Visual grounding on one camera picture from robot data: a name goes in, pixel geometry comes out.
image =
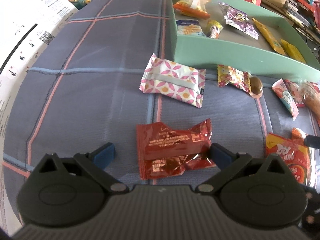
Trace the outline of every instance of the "pink floral snack packet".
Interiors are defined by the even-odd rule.
[[[153,54],[139,89],[143,93],[160,93],[201,108],[204,84],[205,69],[197,70]]]

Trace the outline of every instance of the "red chip bag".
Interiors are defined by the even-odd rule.
[[[141,179],[177,176],[185,170],[215,166],[207,157],[211,135],[210,119],[189,130],[172,130],[162,122],[137,125]]]
[[[270,133],[266,139],[266,153],[267,155],[278,154],[287,164],[297,181],[307,184],[307,174],[310,168],[307,147]]]

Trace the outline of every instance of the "qr code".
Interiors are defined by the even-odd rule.
[[[44,32],[44,34],[42,34],[40,36],[40,40],[43,41],[45,44],[49,45],[50,42],[54,39],[54,37],[48,33],[47,31]]]

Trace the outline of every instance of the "plastic wrapper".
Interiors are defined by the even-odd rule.
[[[272,90],[276,93],[285,107],[289,110],[293,117],[293,120],[296,120],[299,114],[299,110],[293,100],[292,95],[289,93],[287,87],[285,86],[282,78],[272,85]]]
[[[201,108],[205,69],[197,70],[153,54],[141,79],[143,93],[160,93]]]
[[[263,37],[267,40],[270,46],[279,54],[286,56],[284,49],[281,47],[280,43],[276,40],[270,30],[261,22],[258,22],[256,19],[252,18],[254,24],[259,29]]]
[[[253,98],[260,98],[263,93],[263,85],[258,77],[230,66],[218,65],[218,86],[224,87],[228,84],[240,88]]]
[[[256,40],[259,38],[259,34],[255,30],[253,24],[249,21],[245,12],[233,8],[224,2],[219,2],[219,5],[224,14],[223,18],[226,20],[226,24],[241,30]]]
[[[224,87],[229,83],[247,93],[251,91],[248,72],[242,72],[230,66],[218,65],[218,86]]]
[[[209,31],[209,36],[208,36],[209,38],[218,39],[222,29],[223,29],[222,25],[215,20],[210,20],[207,23],[207,30]]]
[[[299,87],[299,92],[303,97],[304,103],[309,109],[320,118],[320,93],[314,85],[308,81],[303,82]]]
[[[296,46],[290,44],[289,42],[283,39],[281,39],[281,43],[285,49],[285,52],[289,55],[290,58],[293,58],[303,64],[307,63]]]
[[[206,37],[197,20],[178,20],[178,34]]]
[[[183,15],[207,20],[210,18],[210,14],[207,13],[205,4],[209,1],[210,0],[180,0],[173,5],[173,8]]]
[[[285,86],[287,87],[289,93],[292,95],[294,102],[297,107],[304,107],[303,98],[299,93],[299,85],[297,83],[291,82],[289,79],[283,80]]]
[[[291,131],[291,140],[297,144],[305,146],[304,139],[307,134],[300,130],[299,128],[292,128]],[[307,182],[308,187],[316,187],[317,184],[317,168],[316,168],[316,158],[315,158],[315,149],[308,147],[308,169],[307,169]]]
[[[307,185],[307,175],[310,172],[308,147],[276,134],[268,134],[266,138],[266,153],[278,154],[287,164],[299,183]]]
[[[189,130],[172,130],[162,122],[137,125],[141,179],[177,176],[186,170],[215,166],[207,157],[211,135],[210,119]]]

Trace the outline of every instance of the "orange wrapper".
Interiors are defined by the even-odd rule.
[[[210,0],[180,0],[173,5],[173,8],[183,15],[207,20],[210,18],[210,14],[207,13],[205,4],[209,1]]]
[[[270,133],[266,138],[266,153],[267,155],[278,154],[287,164],[296,180],[299,183],[307,184],[307,175],[310,168],[308,147]]]

